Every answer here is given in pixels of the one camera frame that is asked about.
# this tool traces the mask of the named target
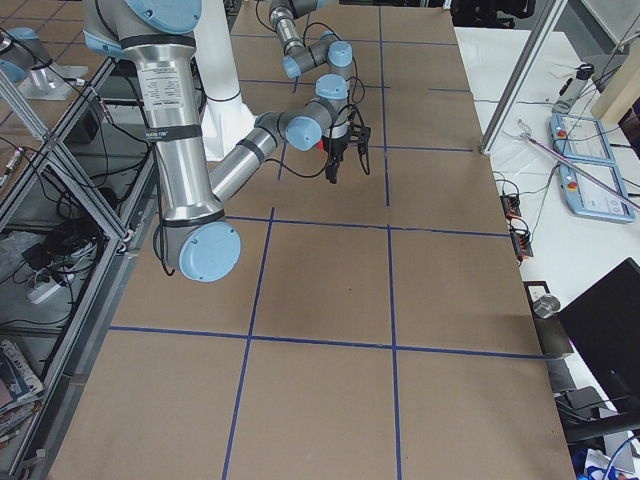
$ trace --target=metal cup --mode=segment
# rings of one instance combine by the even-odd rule
[[[533,313],[538,318],[549,318],[558,313],[560,306],[560,300],[550,293],[545,293],[533,302]]]

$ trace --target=robot label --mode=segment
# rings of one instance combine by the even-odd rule
[[[141,69],[138,71],[138,78],[147,110],[184,106],[180,76],[174,67]]]

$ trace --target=light blue joint cap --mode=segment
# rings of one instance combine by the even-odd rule
[[[38,40],[38,34],[29,27],[16,27],[7,30],[7,33],[16,40]]]
[[[329,61],[336,67],[348,67],[353,60],[349,42],[333,42],[329,47]]]
[[[285,136],[291,145],[306,152],[322,138],[322,127],[311,117],[295,117],[289,122]]]
[[[233,226],[213,222],[194,230],[180,251],[180,271],[190,280],[215,282],[240,258],[242,242]]]
[[[96,53],[107,55],[108,57],[126,58],[119,44],[100,38],[86,30],[84,30],[84,42],[89,50],[93,50]]]
[[[282,66],[284,67],[284,71],[289,78],[296,78],[302,75],[298,62],[296,62],[290,55],[286,55],[285,57],[283,57]]]
[[[349,85],[340,75],[329,73],[316,82],[316,95],[327,100],[344,100],[349,96]]]
[[[201,0],[125,0],[153,28],[172,35],[193,31],[202,15]]]
[[[15,63],[7,62],[6,60],[0,60],[0,70],[2,70],[2,73],[13,83],[21,82],[27,78],[27,72]]]

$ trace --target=brown cardboard table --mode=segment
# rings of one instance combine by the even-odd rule
[[[244,100],[299,107],[324,69],[287,79],[254,7]],[[263,166],[226,209],[243,253],[217,283],[165,277],[147,242],[51,480],[573,478],[449,14],[313,21],[352,43],[371,176],[354,149],[338,185]]]

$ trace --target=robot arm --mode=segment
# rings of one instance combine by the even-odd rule
[[[305,46],[294,22],[328,3],[327,0],[272,0],[269,20],[282,44],[282,64],[289,78],[299,77],[325,63],[329,64],[331,73],[347,81],[353,78],[353,55],[349,43],[327,31],[317,42]]]
[[[349,88],[343,76],[328,74],[304,109],[262,115],[209,178],[189,65],[200,8],[199,0],[183,0],[179,9],[154,0],[85,0],[85,37],[93,50],[136,65],[166,201],[160,256],[207,282],[225,276],[240,255],[237,232],[222,221],[225,202],[282,141],[308,150],[324,133],[346,131]]]
[[[64,83],[50,68],[56,68],[38,34],[27,27],[18,27],[0,33],[0,69],[12,82],[21,82],[31,76],[35,87],[48,92]]]

